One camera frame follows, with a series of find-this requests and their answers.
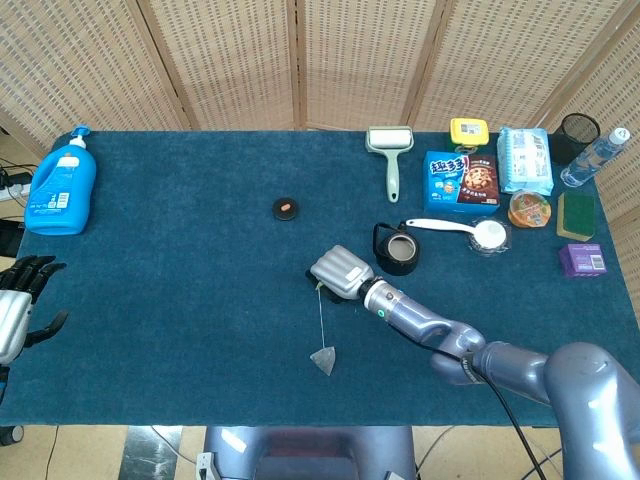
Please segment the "robotic hand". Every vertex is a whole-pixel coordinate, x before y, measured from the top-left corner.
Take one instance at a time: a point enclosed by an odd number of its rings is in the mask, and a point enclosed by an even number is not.
[[[55,258],[24,257],[0,273],[0,403],[9,378],[8,365],[24,348],[53,337],[67,319],[68,312],[60,311],[47,327],[28,332],[33,305],[49,278],[66,267],[51,263]]]
[[[476,329],[431,312],[376,277],[336,245],[311,274],[342,299],[364,307],[421,344],[443,337],[431,366],[457,385],[495,385],[550,405],[563,448],[566,480],[640,480],[632,445],[640,443],[640,386],[604,349],[572,343],[551,356],[504,342],[486,344]]]

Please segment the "cookie box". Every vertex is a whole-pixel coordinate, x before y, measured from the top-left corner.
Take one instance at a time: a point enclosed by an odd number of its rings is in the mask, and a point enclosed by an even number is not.
[[[425,210],[490,214],[500,206],[493,155],[427,152],[423,178]]]

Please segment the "white ladle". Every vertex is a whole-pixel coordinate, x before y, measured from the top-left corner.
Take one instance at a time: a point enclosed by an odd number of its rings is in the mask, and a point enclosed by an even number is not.
[[[428,230],[467,232],[473,235],[473,239],[481,248],[487,250],[498,248],[507,241],[506,229],[500,222],[495,220],[482,220],[475,227],[434,218],[413,218],[405,223],[408,227],[426,228]]]

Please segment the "blue carpet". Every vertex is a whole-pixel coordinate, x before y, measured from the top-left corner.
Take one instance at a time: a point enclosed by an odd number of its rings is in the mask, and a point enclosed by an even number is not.
[[[0,423],[507,424],[489,388],[443,383],[425,351],[357,303],[324,302],[333,375],[309,360],[321,338],[305,270],[337,243],[375,264],[373,225],[424,215],[423,157],[446,139],[415,134],[390,204],[386,161],[365,151],[361,132],[92,133],[98,176],[86,231],[26,234],[20,251],[68,263],[31,328],[61,308],[71,316],[12,365]],[[495,136],[484,151],[495,151]],[[420,265],[391,282],[488,341],[545,353],[593,342],[639,377],[638,328],[599,202],[593,241],[609,273],[563,276],[561,185],[556,178],[550,225],[514,229],[505,254],[482,258],[462,234],[416,231]],[[300,205],[293,221],[273,218],[282,196]],[[548,407],[508,397],[523,424],[555,423]]]

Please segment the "detergent label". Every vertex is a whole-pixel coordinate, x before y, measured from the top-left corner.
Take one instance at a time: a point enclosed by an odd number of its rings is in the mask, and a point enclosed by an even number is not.
[[[61,157],[44,184],[29,195],[29,210],[34,215],[58,215],[69,207],[76,157]]]
[[[491,213],[498,207],[493,155],[427,152],[424,166],[427,210]]]

